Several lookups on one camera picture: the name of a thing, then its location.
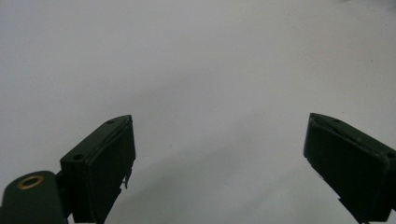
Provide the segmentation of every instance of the white table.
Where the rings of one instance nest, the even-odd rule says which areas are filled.
[[[303,157],[309,113],[396,148],[389,0],[8,0],[0,57],[1,193],[133,115],[109,224],[357,223]]]

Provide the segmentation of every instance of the mounting hole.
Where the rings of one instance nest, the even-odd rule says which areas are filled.
[[[79,161],[83,158],[84,156],[82,154],[77,154],[76,156],[73,157],[76,161]]]
[[[390,158],[390,159],[395,159],[395,155],[393,154],[393,153],[388,153],[387,154],[387,156],[388,156],[388,158]]]
[[[20,183],[18,183],[18,189],[31,189],[43,182],[44,176],[42,175],[32,175],[24,178]]]

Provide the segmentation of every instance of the screw hole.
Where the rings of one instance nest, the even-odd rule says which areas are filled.
[[[76,161],[79,161],[83,158],[84,156],[82,154],[77,154],[76,156],[73,157]]]
[[[31,189],[31,188],[39,185],[41,182],[43,182],[43,180],[44,180],[44,176],[42,176],[42,175],[32,175],[32,176],[24,178],[18,184],[18,188],[19,189]]]

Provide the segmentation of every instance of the white surface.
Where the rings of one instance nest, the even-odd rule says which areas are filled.
[[[0,190],[132,114],[131,187],[106,223],[356,223],[304,135],[317,112],[396,148],[395,8],[2,1]]]

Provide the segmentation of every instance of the white background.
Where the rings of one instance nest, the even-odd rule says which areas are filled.
[[[4,0],[0,190],[131,114],[106,223],[357,223],[303,157],[306,124],[396,148],[395,71],[392,0]]]

